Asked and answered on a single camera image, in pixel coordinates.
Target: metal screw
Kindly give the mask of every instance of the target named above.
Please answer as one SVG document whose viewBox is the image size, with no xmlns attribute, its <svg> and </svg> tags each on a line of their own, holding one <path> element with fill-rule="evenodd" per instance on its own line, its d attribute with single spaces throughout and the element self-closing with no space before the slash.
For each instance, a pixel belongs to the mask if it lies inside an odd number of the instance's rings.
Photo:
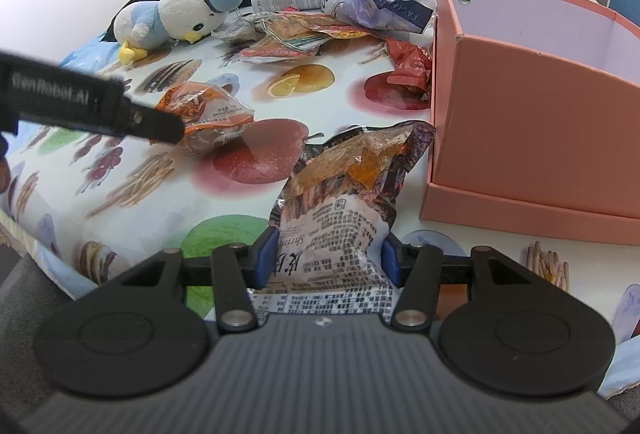
<svg viewBox="0 0 640 434">
<path fill-rule="evenodd" d="M 417 309 L 403 309 L 396 314 L 396 322 L 402 326 L 421 326 L 427 322 L 427 315 Z"/>
<path fill-rule="evenodd" d="M 328 326 L 333 323 L 334 321 L 332 321 L 329 317 L 321 317 L 319 319 L 314 320 L 314 324 L 316 326 L 320 326 L 321 328 L 324 328 L 325 326 Z"/>
<path fill-rule="evenodd" d="M 222 314 L 221 320 L 232 328 L 239 328 L 241 326 L 246 326 L 249 324 L 254 318 L 251 313 L 245 311 L 243 309 L 230 309 L 229 311 L 225 311 Z"/>
</svg>

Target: yellow plush beak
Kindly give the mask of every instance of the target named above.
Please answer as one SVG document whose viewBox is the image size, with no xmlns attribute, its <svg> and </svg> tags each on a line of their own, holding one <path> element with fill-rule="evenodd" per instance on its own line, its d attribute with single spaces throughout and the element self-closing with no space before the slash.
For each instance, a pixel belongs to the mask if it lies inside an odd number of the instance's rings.
<svg viewBox="0 0 640 434">
<path fill-rule="evenodd" d="M 198 32 L 190 30 L 186 34 L 184 34 L 184 37 L 182 37 L 182 39 L 188 40 L 191 44 L 193 44 L 194 42 L 198 42 L 200 39 L 202 39 L 202 36 Z"/>
</svg>

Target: apple print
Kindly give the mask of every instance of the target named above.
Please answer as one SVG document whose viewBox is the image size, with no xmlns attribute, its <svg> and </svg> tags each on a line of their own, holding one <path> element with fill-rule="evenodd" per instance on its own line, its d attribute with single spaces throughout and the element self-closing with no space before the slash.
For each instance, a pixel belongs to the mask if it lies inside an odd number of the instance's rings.
<svg viewBox="0 0 640 434">
<path fill-rule="evenodd" d="M 405 86 L 389 84 L 386 78 L 392 71 L 369 77 L 364 83 L 364 94 L 372 102 L 395 109 L 429 109 L 429 101 L 422 100 L 422 93 L 413 93 Z"/>
<path fill-rule="evenodd" d="M 287 179 L 308 134 L 308 127 L 295 120 L 254 122 L 241 137 L 220 147 L 213 167 L 227 179 L 249 185 Z"/>
</svg>

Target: food wrapper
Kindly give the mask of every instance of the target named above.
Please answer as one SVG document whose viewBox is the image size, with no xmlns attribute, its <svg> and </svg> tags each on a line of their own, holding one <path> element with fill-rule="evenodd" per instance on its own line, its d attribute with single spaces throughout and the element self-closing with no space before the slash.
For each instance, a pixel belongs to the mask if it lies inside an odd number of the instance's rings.
<svg viewBox="0 0 640 434">
<path fill-rule="evenodd" d="M 254 292 L 267 313 L 381 313 L 388 321 L 398 289 L 380 267 L 405 174 L 433 141 L 434 127 L 407 121 L 357 127 L 307 144 L 276 200 L 280 231 L 267 287 Z"/>
<path fill-rule="evenodd" d="M 228 26 L 223 27 L 222 30 L 211 32 L 213 37 L 224 42 L 231 44 L 238 44 L 241 42 L 247 42 L 248 40 L 258 40 L 263 34 L 259 34 L 255 31 L 255 24 L 248 18 L 243 18 L 238 12 L 237 17 Z"/>
<path fill-rule="evenodd" d="M 279 43 L 306 52 L 334 39 L 359 39 L 371 35 L 363 28 L 338 21 L 327 14 L 308 14 L 292 10 L 263 12 L 254 17 L 268 36 Z"/>
<path fill-rule="evenodd" d="M 313 57 L 315 54 L 315 49 L 306 50 L 305 52 L 294 50 L 293 48 L 278 42 L 271 36 L 263 37 L 258 42 L 240 52 L 240 56 L 243 60 L 253 62 L 254 64 Z"/>
<path fill-rule="evenodd" d="M 201 82 L 183 82 L 164 94 L 157 109 L 174 113 L 184 122 L 178 145 L 195 156 L 205 156 L 239 137 L 254 121 L 254 111 L 223 88 Z"/>
<path fill-rule="evenodd" d="M 359 39 L 360 37 L 373 35 L 372 32 L 365 28 L 343 23 L 342 21 L 332 18 L 329 14 L 296 12 L 292 10 L 286 10 L 280 14 L 290 21 L 298 22 L 314 32 L 327 34 L 334 39 Z"/>
<path fill-rule="evenodd" d="M 316 50 L 323 42 L 331 40 L 327 34 L 314 32 L 302 24 L 299 18 L 289 18 L 284 13 L 269 14 L 260 20 L 260 24 L 268 36 L 300 52 Z"/>
<path fill-rule="evenodd" d="M 389 56 L 396 65 L 396 70 L 389 74 L 386 81 L 406 86 L 414 93 L 419 90 L 427 91 L 432 68 L 431 58 L 427 53 L 411 42 L 388 37 L 385 40 Z"/>
</svg>

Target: stuffed bird toy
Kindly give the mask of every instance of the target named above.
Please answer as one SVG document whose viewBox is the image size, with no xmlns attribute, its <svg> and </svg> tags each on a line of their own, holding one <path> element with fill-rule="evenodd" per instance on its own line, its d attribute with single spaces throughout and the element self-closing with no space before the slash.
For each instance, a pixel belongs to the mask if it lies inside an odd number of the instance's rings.
<svg viewBox="0 0 640 434">
<path fill-rule="evenodd" d="M 160 0 L 138 1 L 116 16 L 113 31 L 122 45 L 118 58 L 129 64 L 148 55 L 169 39 L 191 44 L 217 29 L 226 13 L 242 0 Z"/>
</svg>

